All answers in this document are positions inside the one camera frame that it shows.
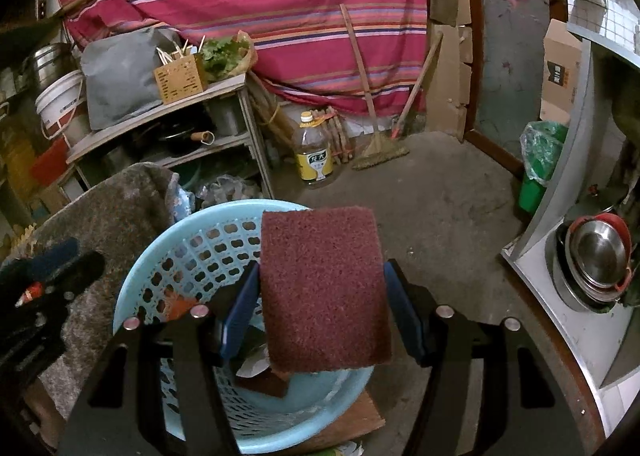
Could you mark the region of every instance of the light blue plastic basket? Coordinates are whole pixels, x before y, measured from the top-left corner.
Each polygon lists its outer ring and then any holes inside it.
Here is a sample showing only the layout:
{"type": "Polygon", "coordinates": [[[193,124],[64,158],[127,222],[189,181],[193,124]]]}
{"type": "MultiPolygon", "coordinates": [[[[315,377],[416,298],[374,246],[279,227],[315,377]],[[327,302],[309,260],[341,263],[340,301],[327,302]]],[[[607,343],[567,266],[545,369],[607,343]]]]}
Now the light blue plastic basket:
{"type": "MultiPolygon", "coordinates": [[[[142,253],[125,280],[113,318],[116,332],[124,319],[164,320],[164,290],[206,302],[222,285],[239,279],[250,259],[260,258],[264,211],[306,207],[277,200],[234,201],[209,207],[176,223],[142,253]]],[[[252,324],[264,329],[258,301],[252,324]]],[[[167,431],[184,439],[174,373],[162,360],[161,380],[167,431]]],[[[314,374],[295,373],[284,398],[235,388],[228,367],[213,368],[226,415],[243,454],[286,449],[311,438],[333,422],[364,390],[373,368],[314,374]]]]}

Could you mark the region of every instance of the yellow bottle label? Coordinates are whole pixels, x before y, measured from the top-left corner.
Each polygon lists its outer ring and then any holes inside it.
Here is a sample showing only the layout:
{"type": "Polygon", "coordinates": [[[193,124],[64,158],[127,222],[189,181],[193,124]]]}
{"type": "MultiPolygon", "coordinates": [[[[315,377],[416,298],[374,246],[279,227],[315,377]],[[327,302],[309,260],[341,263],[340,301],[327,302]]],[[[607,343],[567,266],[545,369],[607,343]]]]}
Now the yellow bottle label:
{"type": "Polygon", "coordinates": [[[304,181],[321,181],[334,171],[331,147],[306,154],[296,154],[298,172],[304,181]]]}

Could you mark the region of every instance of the dark gray cloth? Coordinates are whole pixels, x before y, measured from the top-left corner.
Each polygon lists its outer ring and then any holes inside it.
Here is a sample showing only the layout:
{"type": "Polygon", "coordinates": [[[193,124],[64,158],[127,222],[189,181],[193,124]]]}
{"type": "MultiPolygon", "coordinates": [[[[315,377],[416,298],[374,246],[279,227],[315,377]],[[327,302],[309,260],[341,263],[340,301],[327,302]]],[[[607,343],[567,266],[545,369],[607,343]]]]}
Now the dark gray cloth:
{"type": "Polygon", "coordinates": [[[80,67],[92,131],[140,115],[162,102],[154,70],[162,66],[156,47],[175,51],[177,33],[142,28],[91,42],[80,67]]]}
{"type": "Polygon", "coordinates": [[[35,251],[75,237],[81,252],[104,255],[106,268],[70,305],[63,326],[66,352],[40,375],[65,418],[85,379],[111,339],[111,323],[124,278],[145,248],[174,223],[177,175],[136,164],[100,183],[37,229],[35,251]]]}

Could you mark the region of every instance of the maroon scrubbing pad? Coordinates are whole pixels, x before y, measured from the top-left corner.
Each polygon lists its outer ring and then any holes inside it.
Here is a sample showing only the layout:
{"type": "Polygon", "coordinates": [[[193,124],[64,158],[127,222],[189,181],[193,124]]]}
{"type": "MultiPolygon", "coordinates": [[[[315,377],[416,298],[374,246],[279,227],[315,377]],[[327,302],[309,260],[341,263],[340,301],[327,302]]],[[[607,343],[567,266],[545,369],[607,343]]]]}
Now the maroon scrubbing pad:
{"type": "Polygon", "coordinates": [[[274,368],[309,373],[390,360],[382,253],[369,209],[265,212],[260,235],[274,368]]]}

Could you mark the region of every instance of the green vegetable on floor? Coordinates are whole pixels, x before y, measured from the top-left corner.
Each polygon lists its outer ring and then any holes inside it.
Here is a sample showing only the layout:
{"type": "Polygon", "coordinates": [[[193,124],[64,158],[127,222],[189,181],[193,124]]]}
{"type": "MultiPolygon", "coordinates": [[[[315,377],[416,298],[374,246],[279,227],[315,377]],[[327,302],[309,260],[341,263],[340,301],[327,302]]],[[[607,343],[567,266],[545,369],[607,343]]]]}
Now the green vegetable on floor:
{"type": "Polygon", "coordinates": [[[207,39],[202,45],[202,58],[207,73],[213,80],[222,80],[232,71],[249,51],[249,44],[232,37],[207,39]]]}

